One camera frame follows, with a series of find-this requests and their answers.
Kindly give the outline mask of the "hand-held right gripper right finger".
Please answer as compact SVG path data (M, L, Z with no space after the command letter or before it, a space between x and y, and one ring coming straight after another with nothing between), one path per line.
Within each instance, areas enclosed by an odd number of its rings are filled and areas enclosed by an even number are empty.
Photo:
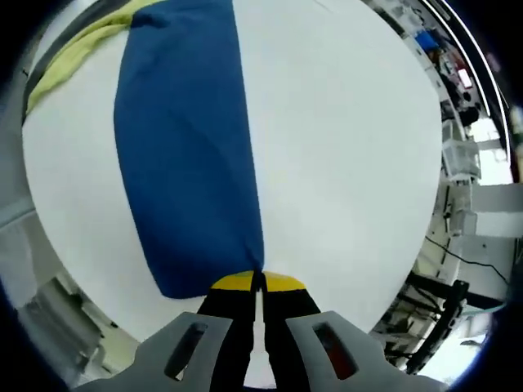
M299 280L266 273L265 347L279 391L444 391L402 372L382 346L334 311L321 311Z

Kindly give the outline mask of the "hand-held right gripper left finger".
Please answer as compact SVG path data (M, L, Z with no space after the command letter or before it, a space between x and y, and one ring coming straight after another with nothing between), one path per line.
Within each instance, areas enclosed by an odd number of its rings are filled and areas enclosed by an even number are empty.
M241 391L253 349L258 273L214 283L195 313L184 312L136 350L119 374L81 391Z

